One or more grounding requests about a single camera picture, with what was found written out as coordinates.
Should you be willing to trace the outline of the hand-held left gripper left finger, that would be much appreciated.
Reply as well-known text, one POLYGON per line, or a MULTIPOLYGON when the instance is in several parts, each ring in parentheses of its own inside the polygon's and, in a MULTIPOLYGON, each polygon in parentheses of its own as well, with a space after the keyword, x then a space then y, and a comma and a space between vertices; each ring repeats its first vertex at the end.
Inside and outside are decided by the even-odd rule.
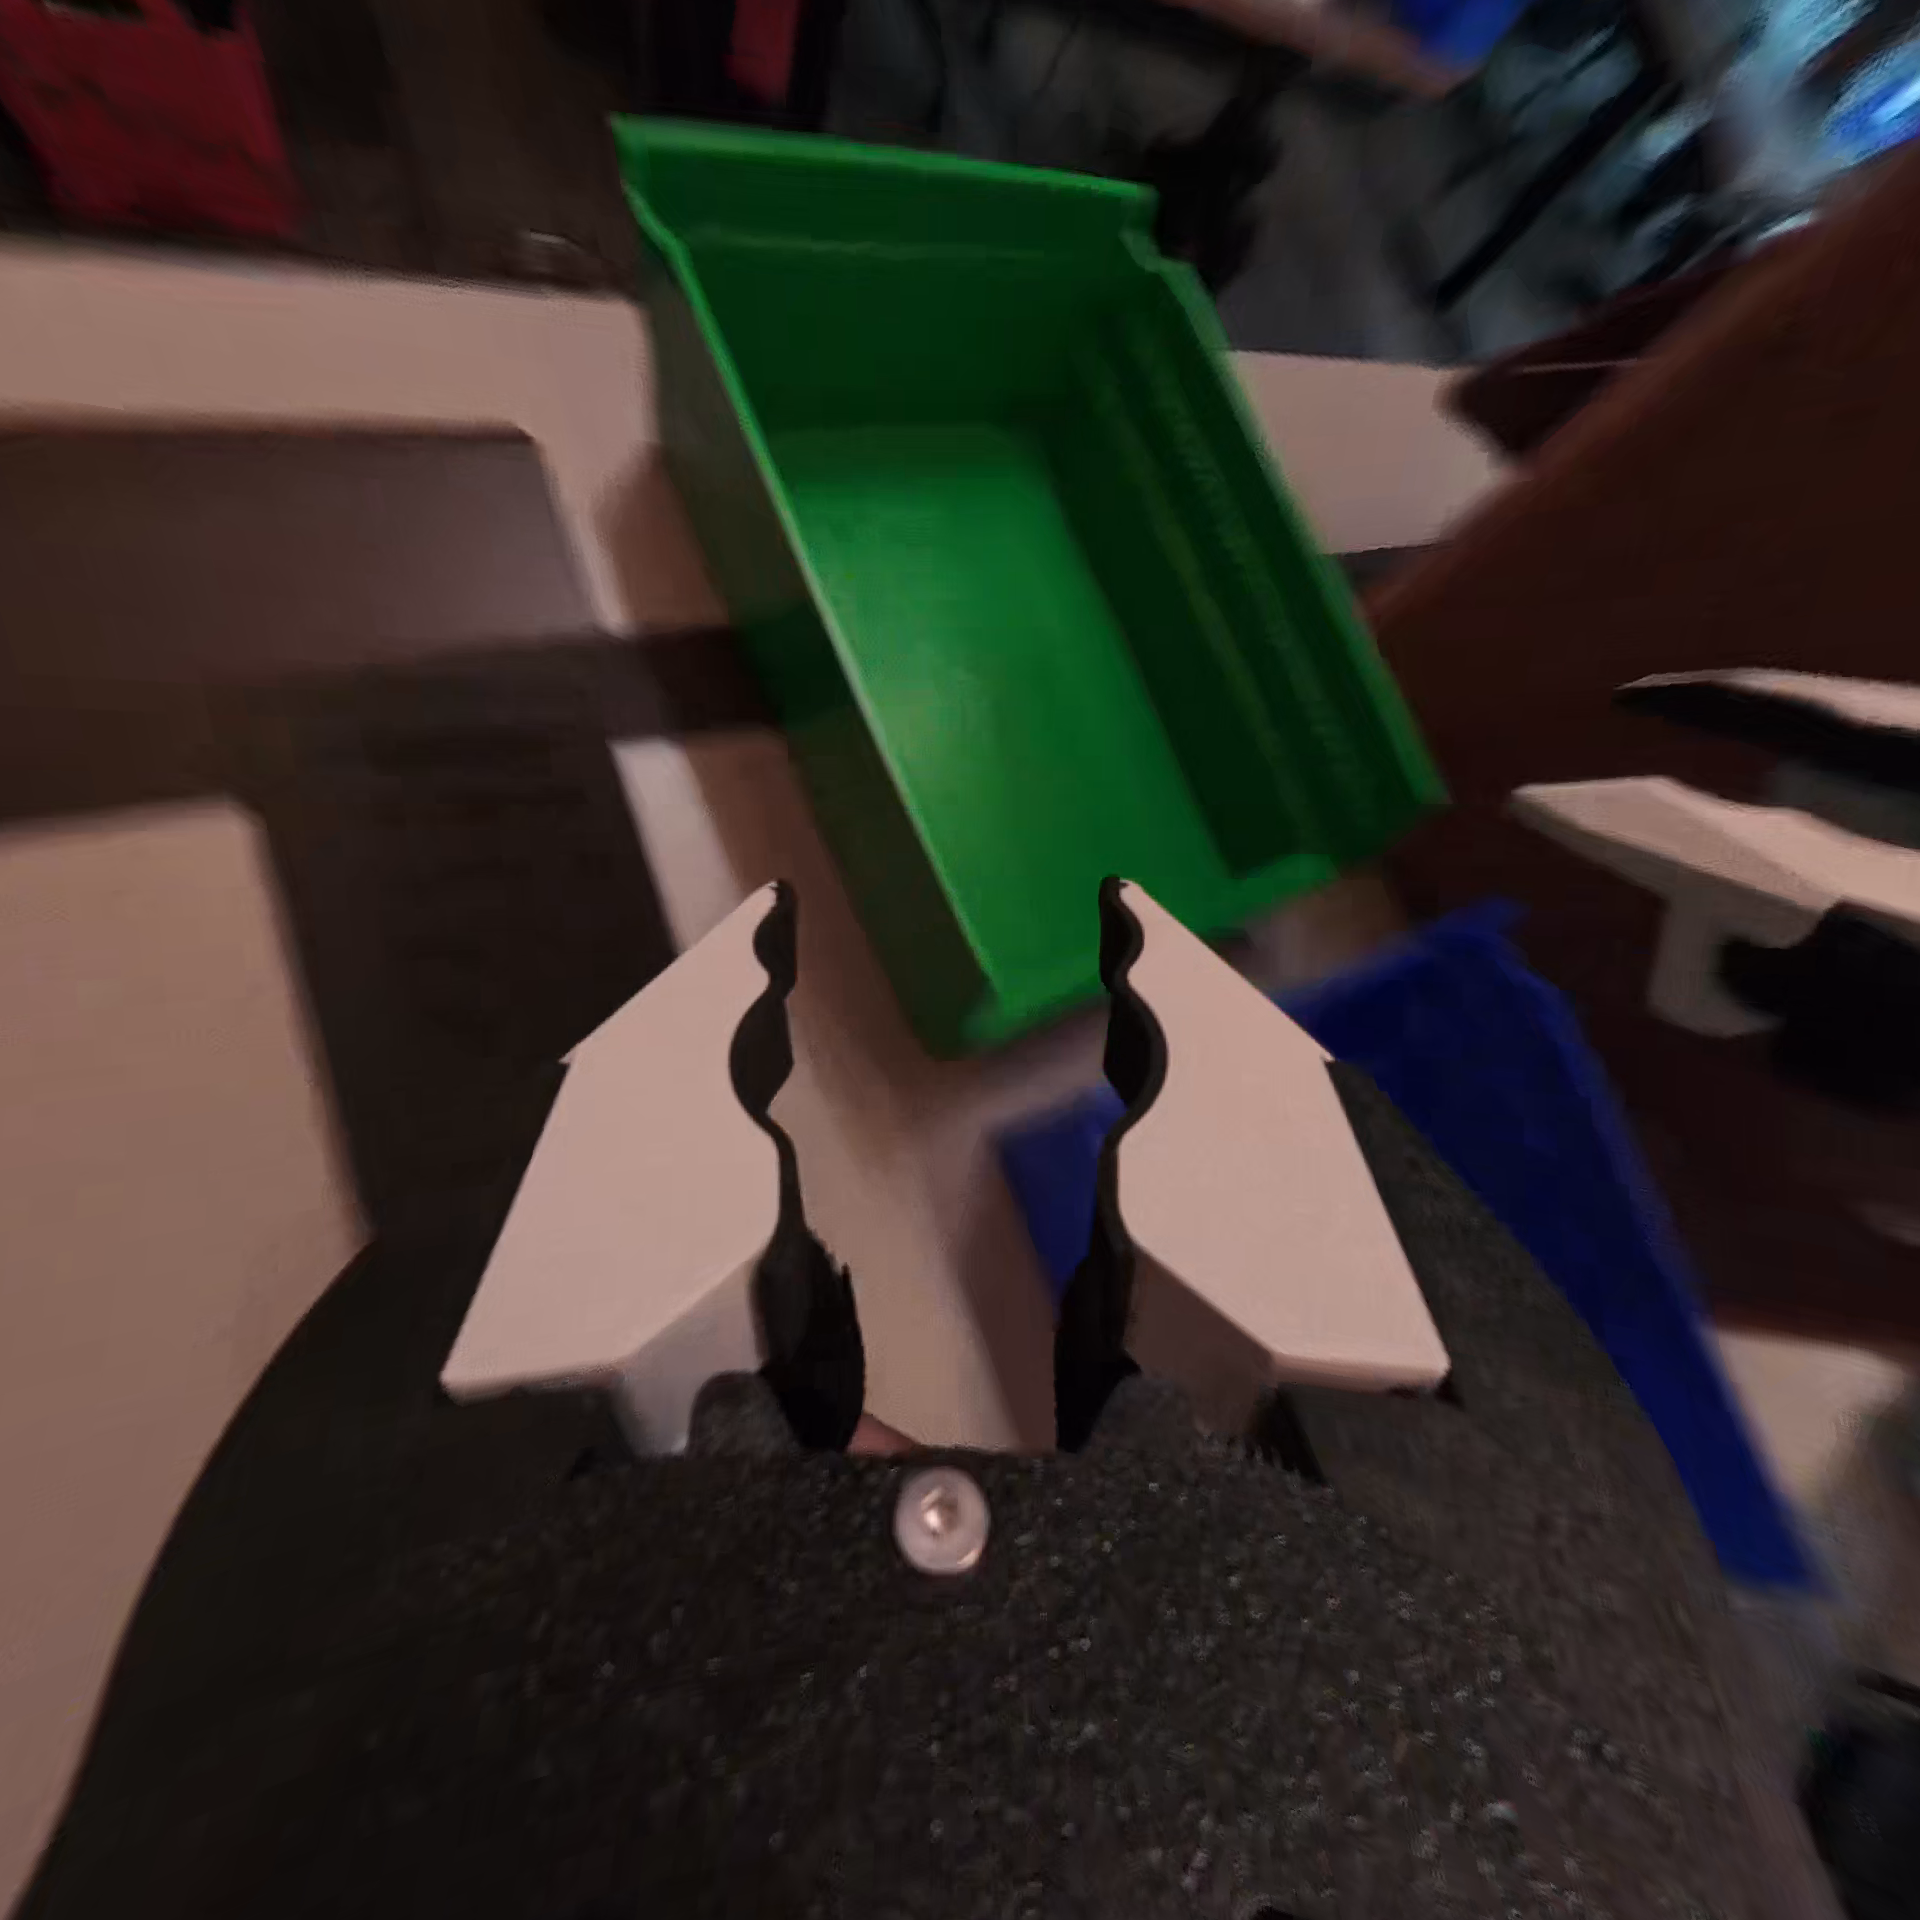
POLYGON ((852 1274, 774 1111, 797 933, 795 888, 764 884, 572 1048, 442 1364, 454 1399, 603 1394, 668 1454, 711 1380, 756 1372, 803 1443, 846 1447, 868 1399, 852 1274))

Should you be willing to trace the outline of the red cloth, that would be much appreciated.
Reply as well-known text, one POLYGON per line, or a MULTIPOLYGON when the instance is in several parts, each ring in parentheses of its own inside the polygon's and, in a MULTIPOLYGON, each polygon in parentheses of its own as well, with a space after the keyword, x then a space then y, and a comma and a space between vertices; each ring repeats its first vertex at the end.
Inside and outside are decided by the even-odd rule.
POLYGON ((3 105, 68 225, 264 242, 301 233, 248 3, 7 1, 3 105))

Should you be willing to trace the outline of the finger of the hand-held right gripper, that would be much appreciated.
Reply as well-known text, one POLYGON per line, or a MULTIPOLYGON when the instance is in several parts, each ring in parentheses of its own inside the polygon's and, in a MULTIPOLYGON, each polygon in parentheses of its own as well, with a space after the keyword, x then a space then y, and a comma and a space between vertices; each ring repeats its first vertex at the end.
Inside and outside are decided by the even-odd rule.
POLYGON ((1621 684, 1613 703, 1776 750, 1917 750, 1919 686, 1786 668, 1719 668, 1621 684))
POLYGON ((1648 1003, 1693 1035, 1744 1039, 1780 1021, 1723 980, 1721 956, 1735 943, 1799 946, 1831 911, 1848 909, 1897 948, 1917 948, 1919 850, 1809 811, 1672 778, 1533 782, 1507 809, 1662 901, 1648 1003))

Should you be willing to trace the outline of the white desk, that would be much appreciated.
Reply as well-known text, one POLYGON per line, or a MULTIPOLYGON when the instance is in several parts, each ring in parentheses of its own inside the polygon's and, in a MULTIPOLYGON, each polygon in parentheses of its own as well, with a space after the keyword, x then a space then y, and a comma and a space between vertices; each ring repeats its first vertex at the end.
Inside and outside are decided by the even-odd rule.
MULTIPOLYGON (((28 401, 507 429, 570 515, 662 442, 646 307, 48 248, 28 401)), ((674 960, 795 888, 774 1111, 868 1399, 815 1447, 727 1374, 644 1454, 603 1394, 440 1382, 578 1043, 525 1164, 377 1231, 256 817, 5 825, 21 1915, 1917 1915, 1917 1780, 1807 1825, 1666 1447, 1693 1554, 1633 1582, 1446 1564, 1162 1382, 1062 1452, 1044 1288, 966 1301, 934 1205, 952 1072, 821 825, 774 835, 674 960)))

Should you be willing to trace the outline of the blue plastic bin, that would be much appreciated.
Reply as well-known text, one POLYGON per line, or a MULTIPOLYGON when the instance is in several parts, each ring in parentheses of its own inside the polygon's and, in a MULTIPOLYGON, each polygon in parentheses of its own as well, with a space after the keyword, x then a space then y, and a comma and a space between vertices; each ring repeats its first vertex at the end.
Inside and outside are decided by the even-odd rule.
MULTIPOLYGON (((1348 1074, 1344 1101, 1452 1358, 1431 1396, 1301 1388, 1246 1437, 1466 1566, 1476 1537, 1552 1582, 1570 1547, 1599 1578, 1680 1570, 1666 1447, 1727 1576, 1813 1590, 1815 1570, 1709 1352, 1678 1235, 1560 992, 1507 913, 1452 913, 1305 999, 1276 999, 1348 1074)), ((1015 1129, 1044 1252, 1087 1250, 1091 1115, 1015 1129)))

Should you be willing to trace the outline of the brown divider panel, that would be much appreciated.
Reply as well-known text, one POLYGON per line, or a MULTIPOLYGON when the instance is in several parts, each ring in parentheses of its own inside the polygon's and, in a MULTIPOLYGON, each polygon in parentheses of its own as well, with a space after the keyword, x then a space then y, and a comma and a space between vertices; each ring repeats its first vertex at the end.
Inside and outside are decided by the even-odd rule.
POLYGON ((1509 811, 1525 784, 1772 758, 1615 703, 1660 674, 1917 684, 1919 158, 1731 272, 1450 540, 1389 580, 1382 650, 1452 805, 1391 870, 1423 915, 1501 893, 1574 999, 1727 1321, 1917 1345, 1917 1115, 1792 1084, 1762 1037, 1656 1015, 1646 890, 1509 811))

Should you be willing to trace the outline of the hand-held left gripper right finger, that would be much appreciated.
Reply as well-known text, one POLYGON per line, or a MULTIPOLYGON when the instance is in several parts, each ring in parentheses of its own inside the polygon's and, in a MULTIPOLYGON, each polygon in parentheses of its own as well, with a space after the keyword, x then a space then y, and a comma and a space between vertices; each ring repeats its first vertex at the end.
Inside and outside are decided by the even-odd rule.
POLYGON ((1107 876, 1099 921, 1123 1107, 1054 1333, 1058 1445, 1136 1376, 1236 1435, 1301 1388, 1438 1392, 1452 1358, 1340 1060, 1140 882, 1107 876))

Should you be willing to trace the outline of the green plastic bin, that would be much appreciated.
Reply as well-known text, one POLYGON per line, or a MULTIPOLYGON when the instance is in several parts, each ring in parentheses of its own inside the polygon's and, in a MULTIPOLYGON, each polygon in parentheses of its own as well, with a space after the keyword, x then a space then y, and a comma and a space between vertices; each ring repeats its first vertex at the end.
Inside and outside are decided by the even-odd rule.
POLYGON ((1099 995, 1446 803, 1138 184, 613 119, 666 468, 927 1050, 1099 995))

